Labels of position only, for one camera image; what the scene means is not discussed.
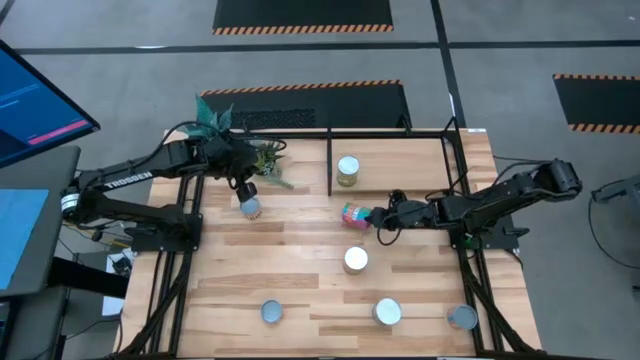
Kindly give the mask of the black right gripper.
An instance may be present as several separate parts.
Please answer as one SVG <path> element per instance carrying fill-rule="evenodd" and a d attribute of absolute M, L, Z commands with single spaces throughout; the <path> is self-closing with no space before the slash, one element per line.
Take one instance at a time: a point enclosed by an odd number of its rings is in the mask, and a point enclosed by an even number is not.
<path fill-rule="evenodd" d="M 377 229 L 430 228 L 436 217 L 436 207 L 432 203 L 407 200 L 390 207 L 388 213 L 383 207 L 374 207 L 370 216 L 384 217 L 370 220 L 371 225 Z"/>

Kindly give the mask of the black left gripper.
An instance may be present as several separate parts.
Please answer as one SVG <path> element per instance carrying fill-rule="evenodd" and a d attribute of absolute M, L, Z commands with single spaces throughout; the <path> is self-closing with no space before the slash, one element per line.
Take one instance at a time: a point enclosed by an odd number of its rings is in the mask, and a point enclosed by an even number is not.
<path fill-rule="evenodd" d="M 256 149 L 244 140 L 216 136 L 208 142 L 208 175 L 226 178 L 240 202 L 248 202 L 257 195 L 253 182 L 241 183 L 257 171 L 257 161 Z"/>

